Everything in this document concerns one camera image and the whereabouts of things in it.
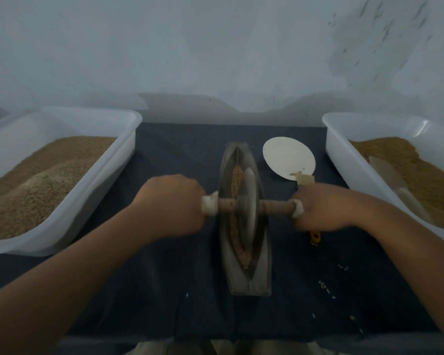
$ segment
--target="white plastic bin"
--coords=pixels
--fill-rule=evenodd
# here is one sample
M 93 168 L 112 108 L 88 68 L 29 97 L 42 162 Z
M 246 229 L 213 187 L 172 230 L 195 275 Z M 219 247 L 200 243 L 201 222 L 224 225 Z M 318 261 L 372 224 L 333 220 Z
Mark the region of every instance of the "white plastic bin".
M 0 254 L 46 256 L 70 244 L 133 154 L 141 122 L 134 111 L 77 107 L 43 107 L 0 119 L 0 177 L 58 138 L 117 137 L 43 223 L 0 240 Z
M 444 229 L 418 218 L 403 204 L 368 162 L 350 144 L 381 137 L 401 137 L 416 147 L 420 157 L 444 171 L 444 127 L 417 116 L 327 113 L 326 152 L 347 185 L 394 204 L 444 239 Z

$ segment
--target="white round disc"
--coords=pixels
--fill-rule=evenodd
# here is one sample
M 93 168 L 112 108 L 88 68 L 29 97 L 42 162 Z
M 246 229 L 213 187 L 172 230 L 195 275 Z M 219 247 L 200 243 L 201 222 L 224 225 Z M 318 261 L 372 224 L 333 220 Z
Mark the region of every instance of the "white round disc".
M 296 180 L 291 173 L 312 175 L 316 160 L 311 150 L 301 142 L 288 137 L 274 137 L 263 146 L 263 157 L 268 166 L 279 176 Z

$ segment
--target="person's left arm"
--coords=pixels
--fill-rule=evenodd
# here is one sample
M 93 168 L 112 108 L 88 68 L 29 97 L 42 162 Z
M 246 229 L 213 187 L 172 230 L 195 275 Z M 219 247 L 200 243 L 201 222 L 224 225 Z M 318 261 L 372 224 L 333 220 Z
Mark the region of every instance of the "person's left arm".
M 51 350 L 129 257 L 159 238 L 201 229 L 204 194 L 183 176 L 152 178 L 130 206 L 0 289 L 0 354 Z

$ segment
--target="grain pile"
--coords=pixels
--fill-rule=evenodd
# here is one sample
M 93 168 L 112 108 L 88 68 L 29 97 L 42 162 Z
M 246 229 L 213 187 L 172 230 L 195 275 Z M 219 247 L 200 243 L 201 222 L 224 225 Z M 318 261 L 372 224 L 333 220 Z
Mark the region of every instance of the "grain pile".
M 231 195 L 232 198 L 237 199 L 239 195 L 240 185 L 242 184 L 243 171 L 240 166 L 235 166 L 232 171 Z M 230 215 L 230 238 L 233 249 L 240 264 L 244 270 L 248 270 L 251 262 L 251 253 L 243 249 L 240 239 L 239 220 L 237 215 Z
M 0 239 L 41 224 L 114 137 L 67 137 L 47 144 L 0 178 Z
M 414 146 L 402 138 L 350 143 L 367 161 L 374 156 L 393 165 L 435 224 L 444 229 L 444 171 L 423 161 Z

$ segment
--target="tray of grain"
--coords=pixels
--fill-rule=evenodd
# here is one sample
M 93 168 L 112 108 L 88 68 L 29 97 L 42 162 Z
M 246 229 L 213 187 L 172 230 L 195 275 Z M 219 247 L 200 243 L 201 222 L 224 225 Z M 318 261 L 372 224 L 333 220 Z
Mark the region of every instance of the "tray of grain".
M 444 127 L 423 117 L 327 113 L 326 152 L 347 185 L 383 199 L 444 239 Z M 378 157 L 401 174 L 434 220 L 413 214 L 368 163 Z
M 0 120 L 0 254 L 65 248 L 135 149 L 133 111 L 43 107 Z

